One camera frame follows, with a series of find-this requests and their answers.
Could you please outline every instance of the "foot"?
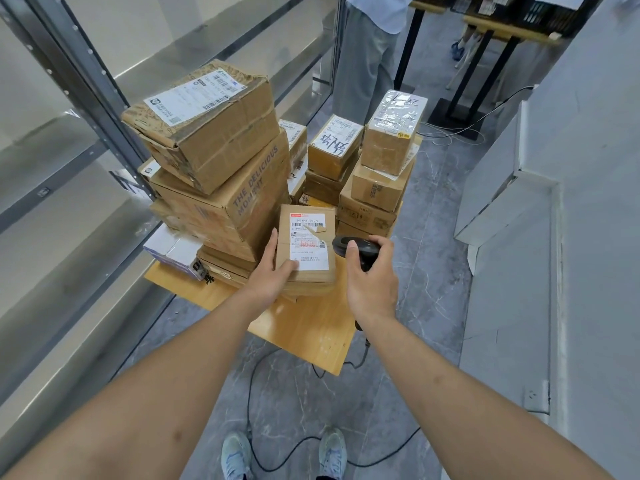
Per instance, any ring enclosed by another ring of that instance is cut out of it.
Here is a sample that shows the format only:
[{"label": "foot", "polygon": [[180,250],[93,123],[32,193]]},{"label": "foot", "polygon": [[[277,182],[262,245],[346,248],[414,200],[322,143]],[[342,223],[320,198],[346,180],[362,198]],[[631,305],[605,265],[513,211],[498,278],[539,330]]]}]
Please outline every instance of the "foot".
[{"label": "foot", "polygon": [[455,42],[452,46],[451,46],[451,58],[453,60],[455,60],[455,62],[458,62],[460,59],[462,59],[462,56],[465,55],[465,48],[464,47],[458,47],[458,44],[460,43],[460,40],[458,40],[457,42]]},{"label": "foot", "polygon": [[338,428],[327,428],[320,440],[320,474],[342,480],[347,469],[347,443]]},{"label": "foot", "polygon": [[222,443],[220,464],[225,480],[243,480],[253,478],[251,473],[251,445],[249,440],[239,431],[229,433]]}]

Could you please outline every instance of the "table top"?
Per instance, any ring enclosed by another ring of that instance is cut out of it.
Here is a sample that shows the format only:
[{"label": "table top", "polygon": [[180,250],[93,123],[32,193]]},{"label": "table top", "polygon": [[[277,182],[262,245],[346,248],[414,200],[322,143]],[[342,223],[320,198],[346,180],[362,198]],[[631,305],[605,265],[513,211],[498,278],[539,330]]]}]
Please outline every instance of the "table top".
[{"label": "table top", "polygon": [[[345,261],[341,257],[335,261],[336,284],[331,293],[301,296],[297,303],[278,298],[249,325],[249,331],[337,376],[355,333],[355,321],[347,304]],[[237,291],[219,281],[196,281],[160,262],[149,268],[145,278],[206,310],[213,310]]]},{"label": "table top", "polygon": [[413,0],[409,3],[411,8],[416,8],[416,10],[428,11],[429,13],[437,13],[438,15],[443,14],[447,9],[444,6],[432,5],[430,3],[419,2],[417,0]]},{"label": "table top", "polygon": [[490,20],[482,16],[464,15],[462,21],[468,25],[475,25],[481,31],[493,30],[500,33],[501,37],[518,37],[523,40],[530,40],[532,42],[544,43],[547,45],[558,45],[559,39],[549,38],[548,35],[535,32],[533,30],[523,29],[522,27],[516,27],[508,23],[501,23],[495,20]]}]

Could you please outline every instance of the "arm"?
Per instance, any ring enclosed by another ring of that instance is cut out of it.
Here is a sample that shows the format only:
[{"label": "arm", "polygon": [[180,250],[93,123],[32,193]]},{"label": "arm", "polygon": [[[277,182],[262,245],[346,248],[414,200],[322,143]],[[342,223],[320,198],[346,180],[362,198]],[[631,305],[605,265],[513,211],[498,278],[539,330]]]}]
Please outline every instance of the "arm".
[{"label": "arm", "polygon": [[452,480],[608,479],[585,453],[542,421],[460,371],[395,319],[398,281],[393,242],[379,243],[368,273],[347,249],[347,297]]},{"label": "arm", "polygon": [[200,438],[249,323],[297,263],[273,270],[277,232],[241,290],[108,384],[5,480],[176,479]]}]

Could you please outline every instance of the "black metal stand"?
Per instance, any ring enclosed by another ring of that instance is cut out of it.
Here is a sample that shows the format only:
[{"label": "black metal stand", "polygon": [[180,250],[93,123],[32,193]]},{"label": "black metal stand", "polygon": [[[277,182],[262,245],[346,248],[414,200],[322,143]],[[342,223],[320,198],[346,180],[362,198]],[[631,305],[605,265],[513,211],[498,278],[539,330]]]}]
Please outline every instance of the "black metal stand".
[{"label": "black metal stand", "polygon": [[498,60],[489,73],[489,76],[487,76],[486,80],[484,81],[482,88],[480,88],[480,91],[478,92],[471,106],[462,106],[458,104],[458,102],[460,101],[460,97],[462,97],[462,94],[467,88],[469,80],[476,70],[476,67],[480,62],[480,59],[482,58],[484,51],[489,45],[492,37],[492,30],[487,30],[484,33],[482,40],[480,40],[480,45],[478,46],[476,53],[471,59],[471,63],[469,64],[467,71],[462,77],[462,81],[460,81],[460,85],[458,86],[453,99],[449,101],[447,99],[441,98],[437,102],[436,107],[431,112],[431,115],[428,119],[428,122],[430,124],[450,130],[459,130],[462,128],[471,127],[469,129],[466,129],[465,131],[462,131],[462,133],[460,133],[460,136],[468,138],[472,141],[475,141],[478,138],[478,132],[480,131],[480,128],[482,128],[483,118],[486,115],[484,112],[478,111],[478,108],[480,108],[480,105],[483,103],[485,97],[487,96],[487,94],[489,94],[489,91],[495,84],[495,81],[498,80],[500,73],[504,69],[504,66],[507,64],[507,61],[512,55],[514,49],[520,43],[520,39],[517,37],[511,37],[509,39],[506,47],[502,50],[500,57],[498,57]]},{"label": "black metal stand", "polygon": [[404,42],[404,49],[402,51],[402,57],[400,57],[400,63],[398,64],[398,71],[396,72],[396,78],[394,79],[394,88],[399,91],[402,87],[402,81],[404,79],[404,73],[409,65],[409,59],[411,59],[411,53],[415,40],[418,38],[418,31],[420,31],[420,24],[424,17],[424,11],[415,9],[413,12],[413,18],[411,25],[409,26],[409,33],[406,35],[406,42]]}]

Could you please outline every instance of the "forearm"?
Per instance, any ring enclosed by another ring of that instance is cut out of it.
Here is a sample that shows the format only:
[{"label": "forearm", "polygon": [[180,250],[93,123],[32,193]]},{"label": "forearm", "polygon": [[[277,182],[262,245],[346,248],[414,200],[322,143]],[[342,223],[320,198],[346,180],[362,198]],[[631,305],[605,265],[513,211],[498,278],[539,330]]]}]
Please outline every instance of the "forearm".
[{"label": "forearm", "polygon": [[236,292],[105,387],[7,479],[178,478],[259,313]]},{"label": "forearm", "polygon": [[395,319],[359,322],[452,480],[611,478],[569,441],[450,364]]}]

